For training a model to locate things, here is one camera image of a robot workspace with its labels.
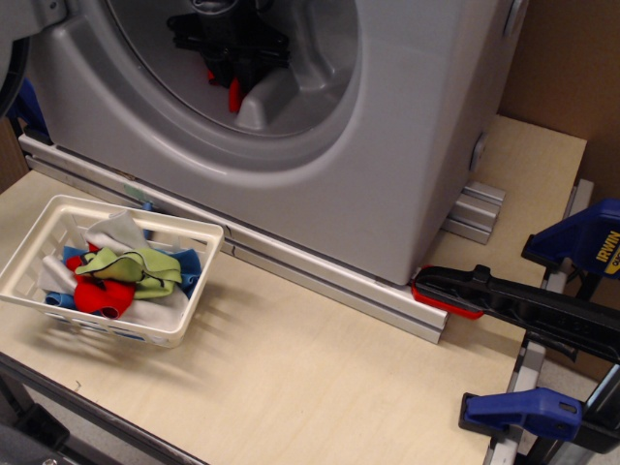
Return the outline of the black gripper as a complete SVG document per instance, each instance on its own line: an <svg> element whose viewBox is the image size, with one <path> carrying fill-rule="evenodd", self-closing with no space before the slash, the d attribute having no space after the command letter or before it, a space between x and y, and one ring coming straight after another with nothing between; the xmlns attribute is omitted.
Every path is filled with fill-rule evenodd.
<svg viewBox="0 0 620 465"><path fill-rule="evenodd" d="M200 52L209 80L225 88L230 88L235 78L233 63L237 64L236 78L243 94L248 94L275 67L289 67L289 38L252 8L218 14L197 10L171 16L167 26L174 44Z"/></svg>

